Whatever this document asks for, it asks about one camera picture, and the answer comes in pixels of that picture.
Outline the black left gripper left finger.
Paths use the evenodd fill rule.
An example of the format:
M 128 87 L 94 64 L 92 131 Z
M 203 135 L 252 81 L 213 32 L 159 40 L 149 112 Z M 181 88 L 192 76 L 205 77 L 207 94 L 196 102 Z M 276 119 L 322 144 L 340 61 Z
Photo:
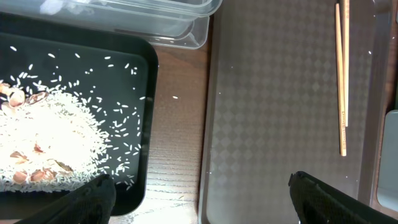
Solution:
M 115 201 L 113 179 L 103 174 L 16 224 L 108 224 Z

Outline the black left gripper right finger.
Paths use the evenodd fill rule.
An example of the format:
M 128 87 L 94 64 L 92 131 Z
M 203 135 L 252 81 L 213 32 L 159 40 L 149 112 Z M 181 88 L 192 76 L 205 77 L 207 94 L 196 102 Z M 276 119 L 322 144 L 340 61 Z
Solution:
M 289 190 L 302 224 L 397 224 L 396 219 L 303 171 L 290 176 Z

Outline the rice and shell waste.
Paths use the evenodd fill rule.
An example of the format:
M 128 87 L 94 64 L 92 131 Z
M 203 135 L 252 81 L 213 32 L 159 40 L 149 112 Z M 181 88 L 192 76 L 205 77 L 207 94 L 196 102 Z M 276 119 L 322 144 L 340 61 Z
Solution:
M 59 87 L 31 93 L 1 80 L 3 192 L 75 190 L 107 174 L 100 169 L 100 156 L 108 139 L 78 97 Z

